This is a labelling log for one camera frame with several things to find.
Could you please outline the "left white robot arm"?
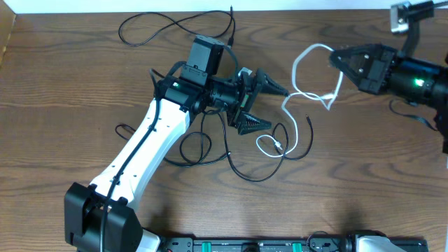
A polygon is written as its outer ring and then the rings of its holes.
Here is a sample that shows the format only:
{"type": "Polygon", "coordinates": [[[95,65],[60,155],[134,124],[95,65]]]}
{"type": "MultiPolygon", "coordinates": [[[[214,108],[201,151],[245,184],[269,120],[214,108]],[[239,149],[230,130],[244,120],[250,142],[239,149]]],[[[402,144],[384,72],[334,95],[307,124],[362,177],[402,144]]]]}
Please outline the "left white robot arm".
{"type": "Polygon", "coordinates": [[[154,82],[153,101],[124,148],[89,185],[74,183],[64,197],[64,236],[79,251],[156,251],[161,239],[137,218],[141,197],[168,150],[206,108],[227,115],[239,134],[269,129],[251,115],[259,94],[287,96],[288,91],[263,70],[236,69],[217,77],[228,47],[198,35],[187,61],[176,63],[154,82]]]}

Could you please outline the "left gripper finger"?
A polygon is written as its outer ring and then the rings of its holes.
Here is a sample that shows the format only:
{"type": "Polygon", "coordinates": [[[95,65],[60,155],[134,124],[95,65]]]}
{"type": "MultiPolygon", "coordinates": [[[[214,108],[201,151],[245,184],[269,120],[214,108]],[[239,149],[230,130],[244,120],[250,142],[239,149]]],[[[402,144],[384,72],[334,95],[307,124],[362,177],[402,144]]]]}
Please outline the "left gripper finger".
{"type": "Polygon", "coordinates": [[[261,68],[255,73],[255,89],[262,94],[280,95],[287,97],[289,91],[286,88],[272,80],[261,68]]]}
{"type": "Polygon", "coordinates": [[[246,112],[242,112],[237,119],[237,131],[239,135],[268,130],[271,126],[272,123],[270,121],[257,118],[246,112]]]}

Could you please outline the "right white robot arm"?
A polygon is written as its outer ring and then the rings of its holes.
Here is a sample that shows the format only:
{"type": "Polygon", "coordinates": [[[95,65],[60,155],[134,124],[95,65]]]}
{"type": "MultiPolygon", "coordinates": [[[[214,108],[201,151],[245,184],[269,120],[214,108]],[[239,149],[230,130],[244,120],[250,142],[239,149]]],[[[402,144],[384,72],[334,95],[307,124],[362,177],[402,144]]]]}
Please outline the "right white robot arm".
{"type": "Polygon", "coordinates": [[[382,44],[367,44],[336,50],[330,63],[361,92],[395,95],[412,104],[436,110],[435,126],[421,119],[443,136],[442,152],[447,153],[447,68],[404,56],[382,44]]]}

